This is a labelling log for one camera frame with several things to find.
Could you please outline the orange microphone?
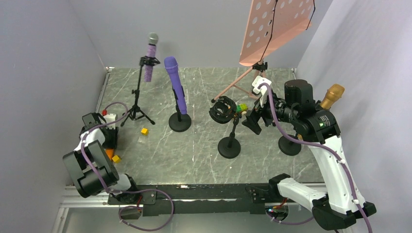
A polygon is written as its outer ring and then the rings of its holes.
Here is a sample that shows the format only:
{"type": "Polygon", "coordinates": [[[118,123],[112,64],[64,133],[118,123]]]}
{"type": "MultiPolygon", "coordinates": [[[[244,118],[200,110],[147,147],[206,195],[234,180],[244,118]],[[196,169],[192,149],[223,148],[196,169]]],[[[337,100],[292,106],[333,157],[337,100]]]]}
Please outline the orange microphone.
{"type": "Polygon", "coordinates": [[[113,156],[114,156],[114,149],[105,149],[106,155],[107,157],[112,160],[113,156]]]}

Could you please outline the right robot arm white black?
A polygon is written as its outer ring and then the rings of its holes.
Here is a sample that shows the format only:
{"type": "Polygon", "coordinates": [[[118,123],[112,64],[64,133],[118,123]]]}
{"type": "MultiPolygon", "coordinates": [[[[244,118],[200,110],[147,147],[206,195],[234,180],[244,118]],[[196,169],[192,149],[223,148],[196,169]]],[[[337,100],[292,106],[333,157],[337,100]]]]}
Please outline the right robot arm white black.
{"type": "Polygon", "coordinates": [[[291,124],[295,135],[280,129],[279,148],[284,154],[295,156],[302,146],[307,146],[318,164],[326,190],[315,190],[288,174],[280,174],[269,180],[269,198],[276,202],[283,198],[293,200],[310,210],[324,230],[349,233],[357,220],[363,219],[371,232],[368,217],[376,213],[376,207],[365,200],[354,182],[344,155],[340,128],[330,111],[342,97],[344,87],[332,85],[321,101],[314,100],[312,86],[305,80],[287,81],[284,92],[285,97],[278,98],[267,78],[256,77],[252,93],[258,99],[243,124],[256,134],[261,132],[260,119],[267,126],[279,127],[280,122],[291,124]]]}

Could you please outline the black shock mount desk stand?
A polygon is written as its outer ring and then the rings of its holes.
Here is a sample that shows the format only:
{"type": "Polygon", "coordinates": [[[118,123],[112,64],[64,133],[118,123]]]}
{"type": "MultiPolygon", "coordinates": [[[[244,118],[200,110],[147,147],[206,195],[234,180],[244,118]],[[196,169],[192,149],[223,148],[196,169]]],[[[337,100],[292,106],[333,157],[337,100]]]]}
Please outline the black shock mount desk stand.
{"type": "Polygon", "coordinates": [[[216,123],[227,125],[225,137],[220,139],[217,145],[218,153],[226,159],[236,158],[241,152],[241,145],[235,133],[241,118],[236,103],[227,96],[220,96],[214,101],[208,113],[216,123]]]}

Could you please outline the glitter purple silver microphone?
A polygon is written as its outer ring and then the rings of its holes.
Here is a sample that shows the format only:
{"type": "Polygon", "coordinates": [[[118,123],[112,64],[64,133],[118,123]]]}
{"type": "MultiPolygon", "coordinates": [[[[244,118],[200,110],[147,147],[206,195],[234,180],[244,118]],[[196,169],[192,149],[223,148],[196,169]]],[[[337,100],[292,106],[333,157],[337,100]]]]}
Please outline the glitter purple silver microphone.
{"type": "Polygon", "coordinates": [[[156,45],[158,43],[159,37],[156,33],[149,33],[148,39],[148,49],[145,56],[145,82],[150,82],[153,74],[153,67],[160,62],[156,59],[156,45]]]}

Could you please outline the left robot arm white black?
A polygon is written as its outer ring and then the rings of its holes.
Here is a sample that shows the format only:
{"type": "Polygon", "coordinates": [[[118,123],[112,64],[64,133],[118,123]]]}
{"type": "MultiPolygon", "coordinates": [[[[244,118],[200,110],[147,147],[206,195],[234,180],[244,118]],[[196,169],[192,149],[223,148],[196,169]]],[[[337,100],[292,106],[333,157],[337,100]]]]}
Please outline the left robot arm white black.
{"type": "Polygon", "coordinates": [[[83,198],[108,191],[117,201],[132,204],[139,200],[140,191],[127,174],[118,173],[108,149],[116,149],[119,128],[118,116],[109,113],[89,113],[84,123],[78,146],[63,156],[78,193],[83,198]]]}

